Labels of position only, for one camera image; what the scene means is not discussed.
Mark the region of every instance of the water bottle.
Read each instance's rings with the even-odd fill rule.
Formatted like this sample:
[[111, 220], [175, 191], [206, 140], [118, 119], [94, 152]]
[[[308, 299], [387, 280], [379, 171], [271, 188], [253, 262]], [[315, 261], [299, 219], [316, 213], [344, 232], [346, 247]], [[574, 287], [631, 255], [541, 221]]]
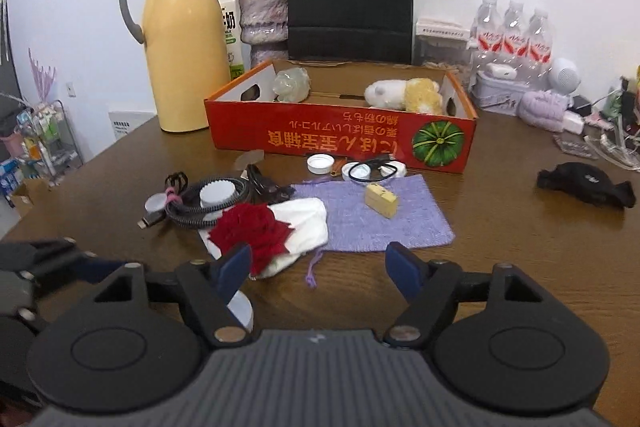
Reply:
[[471, 57], [471, 88], [476, 83], [476, 73], [497, 60], [502, 47], [502, 21], [498, 15], [498, 0], [482, 0], [476, 20], [471, 27], [477, 51]]
[[502, 24], [504, 38], [500, 58], [505, 64], [514, 68], [519, 68], [522, 57], [527, 55], [527, 30], [522, 14], [523, 7], [522, 3], [510, 1]]
[[546, 72], [550, 67], [551, 28], [549, 27], [548, 13], [536, 8], [533, 17], [529, 21], [527, 31], [527, 60], [524, 64], [526, 76], [537, 89], [546, 89]]

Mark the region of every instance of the wooden table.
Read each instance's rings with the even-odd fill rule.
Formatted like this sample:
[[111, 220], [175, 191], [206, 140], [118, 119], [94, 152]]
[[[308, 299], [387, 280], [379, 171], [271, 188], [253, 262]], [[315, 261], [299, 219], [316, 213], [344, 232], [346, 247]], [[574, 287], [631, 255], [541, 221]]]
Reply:
[[[206, 130], [166, 134], [154, 119], [70, 175], [6, 239], [70, 236], [100, 256], [171, 270], [207, 252], [196, 233], [169, 223], [140, 230], [136, 222], [146, 198], [162, 189], [170, 172], [185, 171], [192, 180], [229, 174], [238, 155], [215, 150]], [[597, 410], [620, 427], [638, 427], [640, 210], [596, 208], [535, 188], [540, 169], [572, 160], [549, 133], [482, 113], [465, 173], [425, 173], [456, 239], [420, 255], [450, 259], [469, 271], [490, 271], [494, 263], [511, 261], [548, 288], [609, 345], [611, 369]], [[598, 165], [616, 183], [630, 179], [640, 195], [638, 174], [604, 161]], [[270, 155], [260, 169], [279, 183], [309, 177], [305, 159], [295, 156]], [[404, 309], [379, 253], [325, 255], [316, 266], [315, 290], [305, 283], [307, 264], [301, 259], [274, 279], [245, 283], [257, 328], [382, 332]], [[85, 290], [76, 283], [50, 296], [42, 313], [55, 318]], [[461, 314], [477, 309], [464, 306]]]

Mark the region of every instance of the pumpkin illustration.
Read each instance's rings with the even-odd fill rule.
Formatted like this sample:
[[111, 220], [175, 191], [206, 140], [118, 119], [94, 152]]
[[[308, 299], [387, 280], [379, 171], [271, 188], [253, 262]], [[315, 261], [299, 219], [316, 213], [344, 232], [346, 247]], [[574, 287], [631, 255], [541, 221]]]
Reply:
[[447, 120], [428, 123], [412, 140], [414, 156], [430, 167], [444, 167], [460, 156], [465, 134]]

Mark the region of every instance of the white cloth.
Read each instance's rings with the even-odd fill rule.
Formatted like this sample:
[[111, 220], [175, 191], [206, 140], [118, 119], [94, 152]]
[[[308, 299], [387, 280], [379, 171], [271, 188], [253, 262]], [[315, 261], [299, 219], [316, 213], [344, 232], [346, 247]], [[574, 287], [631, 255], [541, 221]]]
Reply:
[[[326, 208], [318, 198], [303, 198], [271, 204], [269, 208], [278, 221], [289, 223], [294, 229], [284, 246], [289, 253], [277, 255], [256, 279], [266, 279], [291, 266], [305, 253], [322, 247], [329, 240]], [[220, 248], [209, 240], [209, 230], [198, 230], [207, 251], [215, 258], [222, 255]]]

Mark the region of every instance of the yellow pitcher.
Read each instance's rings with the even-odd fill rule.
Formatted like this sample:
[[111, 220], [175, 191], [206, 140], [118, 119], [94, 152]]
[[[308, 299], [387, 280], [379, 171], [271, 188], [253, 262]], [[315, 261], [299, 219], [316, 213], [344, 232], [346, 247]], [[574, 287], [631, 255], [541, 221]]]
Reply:
[[204, 99], [230, 81], [225, 29], [218, 0], [146, 0], [142, 28], [127, 0], [120, 12], [144, 44], [162, 130], [207, 127]]

